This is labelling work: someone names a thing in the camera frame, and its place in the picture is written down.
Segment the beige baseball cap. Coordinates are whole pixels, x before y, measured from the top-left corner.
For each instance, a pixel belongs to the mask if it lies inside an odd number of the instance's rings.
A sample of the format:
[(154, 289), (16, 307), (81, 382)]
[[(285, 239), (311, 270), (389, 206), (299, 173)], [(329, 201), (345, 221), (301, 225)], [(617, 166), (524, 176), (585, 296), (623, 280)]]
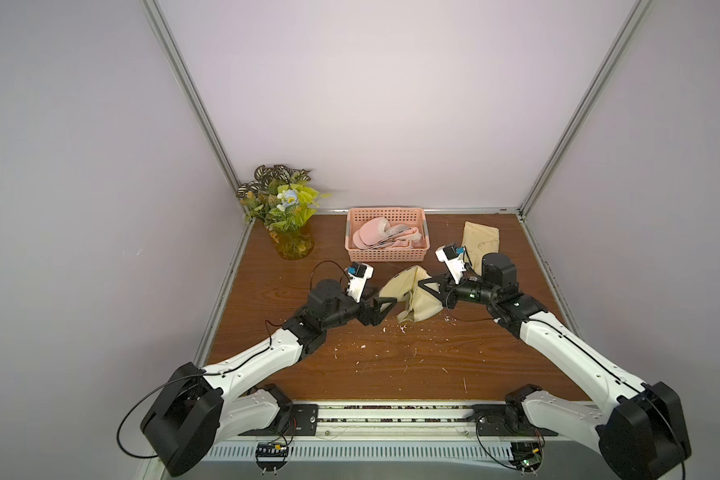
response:
[(399, 324), (421, 322), (440, 313), (444, 307), (435, 296), (418, 285), (431, 276), (420, 266), (413, 266), (392, 277), (379, 291), (380, 297), (396, 298), (403, 304), (397, 315)]

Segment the pink baseball cap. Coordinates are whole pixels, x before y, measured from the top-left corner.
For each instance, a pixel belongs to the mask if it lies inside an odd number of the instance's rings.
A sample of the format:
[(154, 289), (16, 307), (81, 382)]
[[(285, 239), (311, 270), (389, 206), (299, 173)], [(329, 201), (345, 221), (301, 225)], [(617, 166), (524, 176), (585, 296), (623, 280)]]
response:
[(418, 227), (392, 224), (384, 217), (366, 222), (352, 236), (354, 247), (361, 250), (412, 249), (421, 239)]

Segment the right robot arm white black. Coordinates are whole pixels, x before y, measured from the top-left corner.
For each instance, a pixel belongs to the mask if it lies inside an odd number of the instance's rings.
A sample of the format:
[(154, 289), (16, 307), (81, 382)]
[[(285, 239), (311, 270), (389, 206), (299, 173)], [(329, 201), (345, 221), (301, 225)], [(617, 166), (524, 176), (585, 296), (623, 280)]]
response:
[(532, 347), (591, 400), (586, 406), (526, 385), (505, 398), (509, 428), (552, 431), (599, 454), (621, 479), (659, 479), (684, 467), (692, 454), (679, 395), (649, 384), (607, 359), (571, 332), (536, 298), (522, 292), (517, 268), (501, 253), (482, 258), (475, 273), (463, 246), (437, 249), (447, 271), (420, 287), (451, 309), (485, 306), (494, 322)]

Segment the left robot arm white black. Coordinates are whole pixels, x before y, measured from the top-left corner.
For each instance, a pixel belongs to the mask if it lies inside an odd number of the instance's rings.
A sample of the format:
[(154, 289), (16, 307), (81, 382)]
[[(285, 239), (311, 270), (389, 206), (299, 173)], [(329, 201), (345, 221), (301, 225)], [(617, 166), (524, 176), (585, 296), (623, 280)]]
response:
[(267, 339), (216, 364), (178, 367), (151, 393), (142, 434), (166, 472), (177, 477), (221, 441), (252, 430), (281, 430), (289, 400), (277, 388), (258, 383), (312, 355), (333, 328), (352, 320), (379, 325), (397, 302), (344, 291), (336, 280), (320, 281)]

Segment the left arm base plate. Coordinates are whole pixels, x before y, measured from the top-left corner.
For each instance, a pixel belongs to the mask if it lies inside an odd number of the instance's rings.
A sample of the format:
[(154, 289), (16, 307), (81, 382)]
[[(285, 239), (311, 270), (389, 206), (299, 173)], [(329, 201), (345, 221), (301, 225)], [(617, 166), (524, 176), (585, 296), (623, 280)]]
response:
[(269, 426), (241, 433), (241, 436), (315, 436), (319, 406), (293, 404), (282, 407)]

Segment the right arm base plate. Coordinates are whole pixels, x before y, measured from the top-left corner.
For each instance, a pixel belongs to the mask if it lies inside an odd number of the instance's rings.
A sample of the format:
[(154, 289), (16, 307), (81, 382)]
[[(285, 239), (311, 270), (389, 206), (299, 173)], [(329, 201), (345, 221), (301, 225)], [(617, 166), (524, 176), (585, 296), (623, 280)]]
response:
[(558, 436), (552, 430), (532, 426), (523, 414), (518, 414), (505, 403), (476, 404), (471, 409), (472, 413), (466, 420), (477, 426), (481, 436), (535, 437), (537, 433), (543, 437)]

